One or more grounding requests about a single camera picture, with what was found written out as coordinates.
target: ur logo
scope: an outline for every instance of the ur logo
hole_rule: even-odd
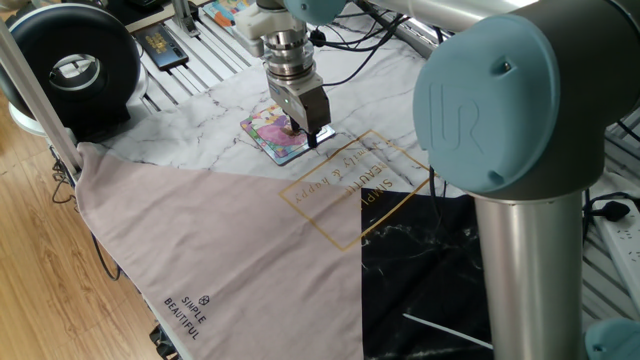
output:
[[[471,141],[483,153],[480,144],[473,137],[473,130],[480,120],[480,109],[468,90],[431,84],[429,112],[430,140],[434,150],[456,150],[461,144]]]

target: wooden floor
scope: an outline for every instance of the wooden floor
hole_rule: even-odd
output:
[[[159,359],[135,287],[105,276],[73,202],[52,203],[53,163],[0,92],[0,359]]]

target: gold rectangle outline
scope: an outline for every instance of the gold rectangle outline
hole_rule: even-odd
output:
[[[329,236],[329,234],[327,234],[324,230],[322,230],[322,228],[320,228],[320,226],[318,226],[318,224],[311,219],[309,216],[307,216],[302,210],[300,210],[297,206],[295,206],[291,201],[289,201],[289,199],[287,199],[284,196],[284,193],[286,193],[288,190],[290,190],[291,188],[293,188],[294,186],[296,186],[298,183],[301,183],[302,180],[304,178],[306,178],[307,176],[309,176],[311,173],[315,172],[316,170],[318,170],[320,167],[322,167],[323,165],[325,165],[326,163],[328,163],[329,161],[331,161],[334,157],[336,157],[342,150],[348,148],[351,144],[354,144],[358,141],[360,141],[363,137],[369,135],[370,133],[375,134],[377,137],[379,137],[382,141],[386,142],[389,146],[395,148],[396,150],[402,152],[406,157],[408,157],[409,159],[411,159],[413,162],[415,162],[416,164],[418,164],[420,167],[422,167],[423,169],[429,171],[429,168],[427,168],[426,166],[424,166],[423,164],[421,164],[418,160],[414,159],[413,157],[411,157],[411,155],[409,155],[404,149],[392,144],[389,140],[387,140],[384,136],[380,135],[380,133],[378,133],[377,131],[371,129],[367,132],[365,132],[364,134],[358,136],[355,140],[350,141],[349,143],[347,143],[345,146],[339,148],[338,150],[336,150],[335,153],[333,153],[333,155],[329,156],[325,161],[321,162],[318,166],[314,167],[313,169],[311,169],[309,172],[307,172],[306,174],[304,174],[301,178],[299,178],[298,180],[296,180],[293,184],[287,186],[286,188],[284,188],[282,191],[280,191],[278,193],[278,195],[280,195],[280,197],[282,198],[282,200],[286,201],[294,210],[296,210],[302,217],[304,217],[305,219],[307,219],[307,221],[309,221],[309,223],[311,225],[313,225],[316,229],[318,229],[318,231],[320,231],[320,233],[322,235],[324,235],[335,247],[337,247],[338,249],[340,249],[340,251],[342,252],[346,252],[349,249],[351,249],[359,240],[362,239],[363,236],[365,236],[366,234],[368,234],[371,230],[373,230],[376,226],[380,225],[380,223],[382,223],[384,220],[386,220],[389,216],[391,216],[391,214],[393,214],[396,210],[398,210],[398,208],[400,206],[402,206],[405,202],[407,202],[407,200],[409,200],[413,195],[415,195],[418,191],[420,191],[420,189],[422,189],[425,185],[427,185],[429,183],[429,179],[427,179],[426,181],[424,181],[422,184],[420,184],[420,186],[418,186],[411,194],[407,195],[407,197],[405,197],[404,199],[402,199],[402,201],[396,205],[393,209],[389,210],[389,212],[383,216],[380,220],[378,220],[375,224],[371,225],[367,230],[363,231],[360,236],[358,236],[355,240],[353,240],[351,243],[349,243],[347,246],[342,247],[340,246],[331,236]]]

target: white stick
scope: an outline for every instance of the white stick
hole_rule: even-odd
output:
[[[472,338],[471,336],[465,335],[465,334],[463,334],[463,333],[459,333],[459,332],[457,332],[457,331],[455,331],[455,330],[451,330],[451,329],[446,328],[446,327],[444,327],[444,326],[440,326],[440,325],[438,325],[438,324],[434,324],[434,323],[432,323],[432,322],[428,322],[428,321],[426,321],[426,320],[418,319],[417,317],[415,317],[415,316],[411,316],[411,315],[409,315],[409,314],[402,314],[402,315],[403,315],[404,317],[406,317],[407,319],[409,319],[409,320],[413,320],[413,321],[415,321],[415,322],[419,322],[420,324],[424,324],[424,325],[427,325],[427,326],[431,326],[431,327],[433,327],[433,328],[436,328],[436,329],[438,329],[438,330],[442,330],[442,331],[444,331],[444,332],[448,332],[448,333],[449,333],[449,334],[451,334],[451,335],[459,336],[459,337],[461,337],[461,338],[463,338],[463,339],[466,339],[466,340],[469,340],[469,341],[471,341],[471,342],[474,342],[474,343],[476,343],[476,344],[478,344],[478,345],[480,345],[480,346],[484,346],[484,347],[486,347],[487,349],[491,349],[491,350],[493,350],[493,345],[491,345],[491,344],[489,344],[489,343],[486,343],[486,342],[484,342],[484,341],[480,341],[480,340],[478,340],[478,339],[476,339],[476,338]]]

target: black marble cloth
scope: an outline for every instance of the black marble cloth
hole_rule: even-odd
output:
[[[369,194],[363,189],[363,200]],[[407,195],[385,192],[363,206],[363,231]],[[362,239],[365,359],[493,359],[489,349],[403,316],[491,343],[473,199],[436,201],[440,218],[430,197],[415,195]]]

